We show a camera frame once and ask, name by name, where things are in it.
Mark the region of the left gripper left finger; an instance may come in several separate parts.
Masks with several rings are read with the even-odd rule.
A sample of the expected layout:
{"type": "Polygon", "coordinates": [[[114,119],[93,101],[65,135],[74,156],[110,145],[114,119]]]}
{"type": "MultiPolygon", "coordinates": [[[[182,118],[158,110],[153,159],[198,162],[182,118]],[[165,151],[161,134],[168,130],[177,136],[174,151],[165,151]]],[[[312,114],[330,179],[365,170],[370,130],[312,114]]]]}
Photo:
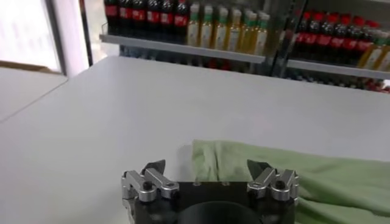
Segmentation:
{"type": "Polygon", "coordinates": [[[128,210],[178,210],[180,185],[164,176],[165,160],[146,164],[121,177],[122,205],[128,210]]]}

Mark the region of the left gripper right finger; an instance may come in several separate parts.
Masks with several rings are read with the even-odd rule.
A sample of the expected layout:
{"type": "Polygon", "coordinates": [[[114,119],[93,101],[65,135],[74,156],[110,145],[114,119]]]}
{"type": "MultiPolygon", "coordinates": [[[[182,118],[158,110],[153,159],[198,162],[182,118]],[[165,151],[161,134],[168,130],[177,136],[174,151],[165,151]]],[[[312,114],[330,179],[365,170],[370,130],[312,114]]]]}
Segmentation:
{"type": "Polygon", "coordinates": [[[295,170],[278,170],[266,162],[250,159],[247,167],[253,179],[248,182],[247,191],[256,199],[269,197],[275,201],[292,200],[298,204],[299,176],[295,170]]]}

